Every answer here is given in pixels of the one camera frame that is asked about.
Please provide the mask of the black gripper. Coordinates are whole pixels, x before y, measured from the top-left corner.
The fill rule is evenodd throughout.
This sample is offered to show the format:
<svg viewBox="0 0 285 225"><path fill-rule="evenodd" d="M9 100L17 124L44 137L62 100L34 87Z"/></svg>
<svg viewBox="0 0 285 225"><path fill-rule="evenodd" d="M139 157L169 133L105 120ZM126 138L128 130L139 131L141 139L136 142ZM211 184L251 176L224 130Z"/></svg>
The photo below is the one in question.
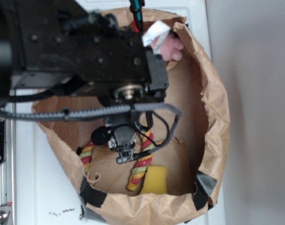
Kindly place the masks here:
<svg viewBox="0 0 285 225"><path fill-rule="evenodd" d="M91 116L92 120L108 118L109 124L101 126L91 134L91 141L101 146L108 144L110 149L117 152L118 164L139 159L139 154L134 152L135 138L138 132L139 112L104 113L97 112Z"/></svg>

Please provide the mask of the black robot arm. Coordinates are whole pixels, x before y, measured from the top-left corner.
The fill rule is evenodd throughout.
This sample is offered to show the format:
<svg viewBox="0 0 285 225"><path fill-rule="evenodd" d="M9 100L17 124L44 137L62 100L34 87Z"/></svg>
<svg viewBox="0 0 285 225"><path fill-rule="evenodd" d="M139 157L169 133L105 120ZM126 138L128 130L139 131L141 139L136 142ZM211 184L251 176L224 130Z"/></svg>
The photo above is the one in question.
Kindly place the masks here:
<svg viewBox="0 0 285 225"><path fill-rule="evenodd" d="M137 30L120 28L113 14L85 11L74 0L0 0L0 117L27 121L85 121L109 117L91 139L113 141L118 163L153 153L134 153L134 134L166 109L169 85L162 56L143 43L140 0L130 11ZM7 103L58 97L97 97L101 109L6 112Z"/></svg>

